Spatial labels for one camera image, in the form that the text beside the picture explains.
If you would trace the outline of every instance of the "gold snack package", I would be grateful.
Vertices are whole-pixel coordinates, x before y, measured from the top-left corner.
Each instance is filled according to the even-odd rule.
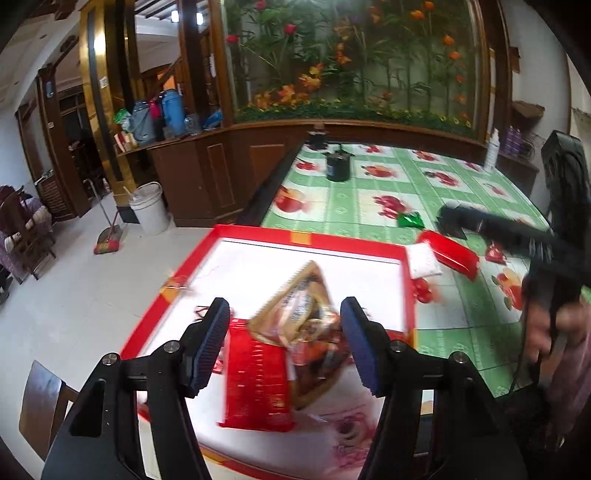
[[[309,262],[249,322],[254,338],[283,346],[295,370],[292,404],[304,408],[338,378],[349,347],[322,272]]]

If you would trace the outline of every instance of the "wooden counter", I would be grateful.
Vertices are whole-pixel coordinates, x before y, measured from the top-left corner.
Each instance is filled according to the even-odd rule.
[[[232,222],[285,154],[308,137],[313,119],[235,124],[138,148],[153,159],[177,226]],[[331,140],[391,144],[482,165],[486,145],[445,132],[368,121],[325,121]],[[499,159],[499,169],[525,194],[537,171]]]

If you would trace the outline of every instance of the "gray jug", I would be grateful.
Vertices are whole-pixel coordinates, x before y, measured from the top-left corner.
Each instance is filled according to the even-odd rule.
[[[129,119],[129,127],[140,147],[145,147],[156,141],[154,119],[150,115],[150,106],[145,100],[139,100],[134,106]]]

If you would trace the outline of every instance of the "wooden stool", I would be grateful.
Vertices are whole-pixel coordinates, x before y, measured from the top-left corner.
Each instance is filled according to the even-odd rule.
[[[68,402],[76,401],[77,396],[78,392],[61,378],[33,361],[22,397],[18,430],[42,460],[64,421]]]

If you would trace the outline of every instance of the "glass display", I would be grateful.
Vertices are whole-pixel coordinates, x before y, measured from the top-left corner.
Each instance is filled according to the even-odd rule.
[[[469,0],[225,0],[236,121],[395,122],[475,137]]]

